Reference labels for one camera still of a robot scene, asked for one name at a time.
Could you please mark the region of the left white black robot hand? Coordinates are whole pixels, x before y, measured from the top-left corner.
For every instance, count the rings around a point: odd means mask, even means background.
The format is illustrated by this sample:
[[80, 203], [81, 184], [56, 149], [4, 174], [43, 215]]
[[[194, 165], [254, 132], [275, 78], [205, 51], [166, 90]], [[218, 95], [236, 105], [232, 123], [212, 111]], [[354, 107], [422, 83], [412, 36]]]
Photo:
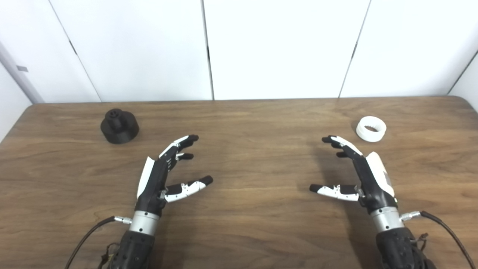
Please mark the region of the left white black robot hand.
[[213, 182], [211, 176], [205, 176], [166, 186], [169, 172], [176, 164], [181, 160], [193, 159], [193, 154], [184, 153], [183, 150], [198, 140], [199, 136], [194, 134], [184, 136], [173, 141], [155, 160], [147, 157], [138, 185], [135, 211], [143, 211], [148, 216], [162, 216], [162, 210], [167, 203], [196, 194]]

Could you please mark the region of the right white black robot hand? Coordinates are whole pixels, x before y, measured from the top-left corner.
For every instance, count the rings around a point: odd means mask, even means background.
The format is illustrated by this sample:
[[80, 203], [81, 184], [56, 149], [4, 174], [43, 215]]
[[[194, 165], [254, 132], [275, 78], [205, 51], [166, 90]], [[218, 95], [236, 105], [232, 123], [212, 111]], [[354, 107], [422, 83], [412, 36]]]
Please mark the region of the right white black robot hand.
[[340, 136], [323, 137], [322, 142], [339, 149], [337, 157], [348, 157], [352, 160], [360, 186], [311, 184], [310, 191], [338, 200], [359, 202], [368, 213], [385, 207], [398, 207], [387, 171], [376, 152], [365, 156], [353, 143]]

